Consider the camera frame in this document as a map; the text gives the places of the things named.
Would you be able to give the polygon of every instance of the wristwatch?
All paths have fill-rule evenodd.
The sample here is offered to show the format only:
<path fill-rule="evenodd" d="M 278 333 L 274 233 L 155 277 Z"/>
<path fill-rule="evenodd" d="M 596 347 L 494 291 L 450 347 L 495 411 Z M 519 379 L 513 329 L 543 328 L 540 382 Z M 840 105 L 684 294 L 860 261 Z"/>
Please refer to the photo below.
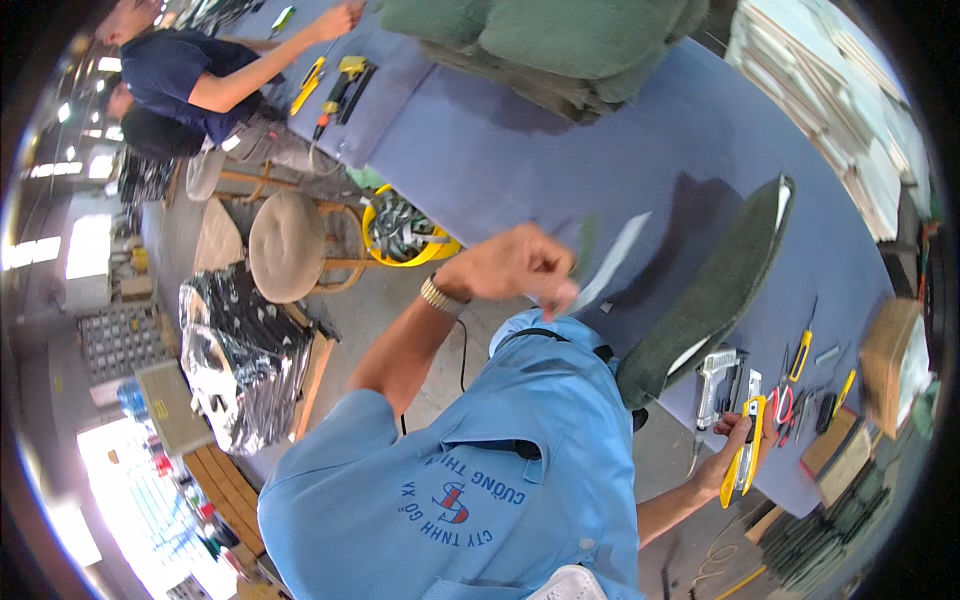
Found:
<path fill-rule="evenodd" d="M 423 285 L 420 287 L 420 295 L 423 296 L 423 299 L 426 300 L 427 304 L 430 304 L 439 311 L 445 312 L 448 315 L 453 317 L 459 317 L 460 313 L 464 311 L 464 308 L 467 307 L 469 301 L 467 302 L 458 302 L 444 294 L 437 289 L 437 286 L 433 284 L 433 274 L 423 282 Z"/>

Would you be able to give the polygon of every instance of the table surface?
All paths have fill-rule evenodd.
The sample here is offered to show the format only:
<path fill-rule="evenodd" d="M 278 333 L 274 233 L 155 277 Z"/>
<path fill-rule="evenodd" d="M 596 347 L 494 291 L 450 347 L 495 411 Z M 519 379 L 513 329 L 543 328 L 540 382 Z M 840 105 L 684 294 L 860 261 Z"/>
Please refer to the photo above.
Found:
<path fill-rule="evenodd" d="M 277 6 L 276 12 L 283 8 Z M 275 11 L 264 11 L 260 20 L 274 18 Z M 237 35 L 257 36 L 250 23 L 242 25 Z M 365 17 L 364 27 L 371 26 L 375 16 Z M 362 35 L 377 37 L 366 30 Z M 300 62 L 305 72 L 312 59 Z M 322 98 L 315 94 L 308 103 L 318 106 Z M 365 95 L 360 104 L 367 101 Z M 298 128 L 293 121 L 291 127 Z M 533 220 L 579 251 L 580 224 L 595 215 L 591 274 L 627 219 L 652 211 L 607 289 L 576 315 L 619 356 L 692 279 L 738 203 L 780 172 L 797 188 L 780 257 L 727 340 L 751 353 L 750 368 L 762 373 L 764 390 L 780 376 L 784 349 L 795 351 L 815 296 L 811 359 L 797 391 L 829 383 L 834 371 L 834 387 L 842 385 L 880 305 L 893 294 L 862 218 L 803 133 L 762 92 L 689 39 L 667 56 L 635 103 L 584 125 L 568 124 L 502 85 L 435 67 L 378 133 L 369 163 L 467 246 Z M 604 300 L 613 303 L 609 314 L 599 310 Z M 835 344 L 850 344 L 843 360 L 815 368 L 812 356 Z M 857 412 L 861 381 L 847 399 Z M 695 383 L 691 374 L 660 397 L 690 429 Z M 755 480 L 795 516 L 820 501 L 799 467 L 814 438 L 812 422 L 798 444 L 771 451 Z M 723 441 L 710 433 L 707 445 L 717 450 Z"/>

